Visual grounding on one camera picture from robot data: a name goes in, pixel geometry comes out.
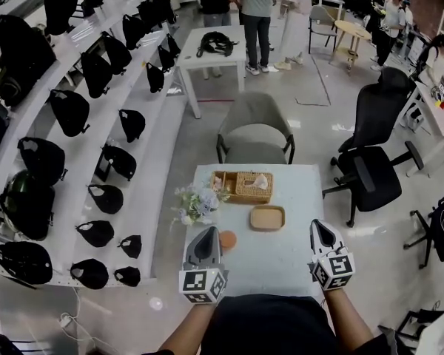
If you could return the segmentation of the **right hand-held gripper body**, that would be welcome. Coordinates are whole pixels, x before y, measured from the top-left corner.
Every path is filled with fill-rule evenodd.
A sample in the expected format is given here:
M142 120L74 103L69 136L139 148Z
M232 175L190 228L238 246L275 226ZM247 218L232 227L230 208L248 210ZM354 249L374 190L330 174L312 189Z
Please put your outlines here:
M342 234L329 223L314 219L310 225L310 246L309 270L321 289L332 291L345 287L356 267Z

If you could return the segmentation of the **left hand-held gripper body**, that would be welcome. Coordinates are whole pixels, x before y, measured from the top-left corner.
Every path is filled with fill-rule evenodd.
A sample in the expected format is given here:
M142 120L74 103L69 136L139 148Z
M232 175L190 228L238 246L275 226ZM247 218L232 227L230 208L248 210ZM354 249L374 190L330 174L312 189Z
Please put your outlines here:
M179 271L179 293L195 305L217 304L226 288L228 275L222 260L219 231L211 226L186 248Z

